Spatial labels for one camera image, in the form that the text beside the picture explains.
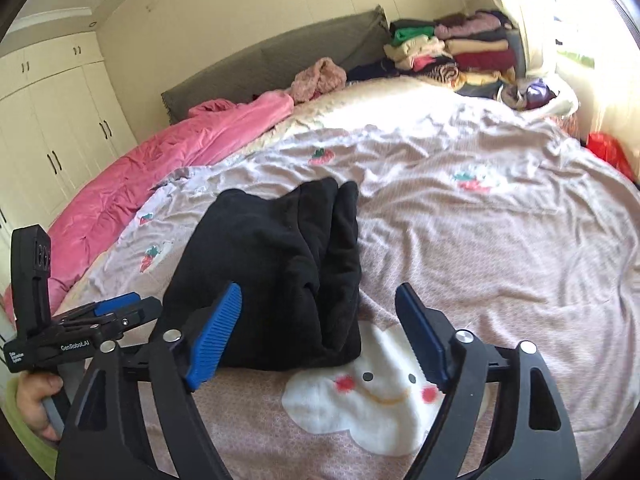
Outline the person's left hand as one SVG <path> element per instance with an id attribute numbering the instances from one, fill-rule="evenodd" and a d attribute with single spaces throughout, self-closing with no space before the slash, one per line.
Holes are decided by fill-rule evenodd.
<path id="1" fill-rule="evenodd" d="M 26 426 L 38 437 L 58 442 L 60 437 L 50 423 L 43 401 L 63 388 L 63 379 L 48 372 L 23 373 L 18 378 L 16 406 Z"/>

